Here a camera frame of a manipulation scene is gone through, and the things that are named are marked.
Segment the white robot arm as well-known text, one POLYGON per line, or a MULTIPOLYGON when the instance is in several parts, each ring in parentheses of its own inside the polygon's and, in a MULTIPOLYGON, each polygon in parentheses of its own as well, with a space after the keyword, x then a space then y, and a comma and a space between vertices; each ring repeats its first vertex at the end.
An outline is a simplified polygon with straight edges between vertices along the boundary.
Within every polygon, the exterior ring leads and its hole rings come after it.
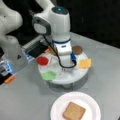
POLYGON ((43 9, 33 16, 32 25, 44 39, 51 36, 51 48, 62 68, 76 66, 70 37, 70 16, 67 9, 55 6, 50 0, 35 0, 43 9))

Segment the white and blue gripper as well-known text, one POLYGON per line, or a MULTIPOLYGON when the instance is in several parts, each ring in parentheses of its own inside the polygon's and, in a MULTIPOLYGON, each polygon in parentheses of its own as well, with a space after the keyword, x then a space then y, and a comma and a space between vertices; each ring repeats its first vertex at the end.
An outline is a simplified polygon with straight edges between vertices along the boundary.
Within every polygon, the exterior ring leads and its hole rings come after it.
POLYGON ((72 51, 71 40, 63 42, 53 42, 54 49, 57 52, 59 64, 61 67, 75 67, 76 57, 72 51))

